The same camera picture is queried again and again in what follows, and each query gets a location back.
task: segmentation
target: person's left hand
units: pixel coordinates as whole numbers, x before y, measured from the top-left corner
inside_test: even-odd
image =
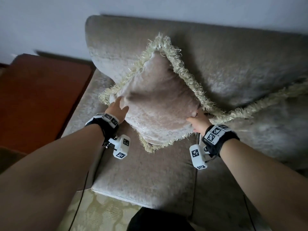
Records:
[[[119,96],[114,102],[112,102],[108,109],[106,109],[105,113],[108,113],[108,114],[111,114],[113,116],[115,116],[118,121],[119,121],[119,124],[121,124],[124,119],[125,119],[125,116],[128,112],[128,109],[129,107],[128,106],[125,106],[123,109],[120,108],[120,101],[121,101],[121,96]]]

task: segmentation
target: hand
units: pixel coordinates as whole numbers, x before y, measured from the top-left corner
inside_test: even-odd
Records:
[[[125,119],[125,116],[128,112],[128,109],[129,107],[128,106],[125,106],[123,109],[120,108],[120,101],[121,101],[121,96],[119,96],[114,102],[112,102],[108,109],[106,109],[105,113],[108,113],[108,114],[111,114],[113,116],[115,116],[118,121],[119,121],[119,124],[121,124],[124,119]]]
[[[205,135],[206,129],[212,125],[208,117],[204,114],[202,108],[197,110],[196,117],[188,117],[186,120],[192,124],[194,132],[198,132],[203,136]]]

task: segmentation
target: wristband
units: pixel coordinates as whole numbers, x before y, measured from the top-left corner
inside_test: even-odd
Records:
[[[229,139],[240,140],[237,134],[226,125],[211,125],[206,129],[202,142],[206,145],[210,157],[214,155],[220,157],[222,145]]]
[[[108,142],[110,138],[115,136],[119,125],[118,119],[108,113],[97,113],[94,117],[92,117],[85,126],[91,124],[98,124],[99,127],[102,129],[103,135],[105,137],[104,144]]]

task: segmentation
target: black wrist strap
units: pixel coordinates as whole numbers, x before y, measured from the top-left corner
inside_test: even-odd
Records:
[[[93,118],[93,120],[89,121],[85,126],[91,124],[98,124],[102,129],[103,135],[105,137],[104,144],[107,143],[110,138],[113,138],[116,135],[116,132],[119,128],[119,125],[116,125],[115,128],[111,127],[110,124],[104,121],[102,118]]]
[[[220,157],[222,145],[229,139],[240,140],[237,134],[225,125],[211,125],[206,129],[202,142],[206,145],[209,156],[217,155]]]

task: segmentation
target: side table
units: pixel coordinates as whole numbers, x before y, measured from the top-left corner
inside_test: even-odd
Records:
[[[29,154],[61,137],[93,70],[29,54],[0,77],[0,146]]]

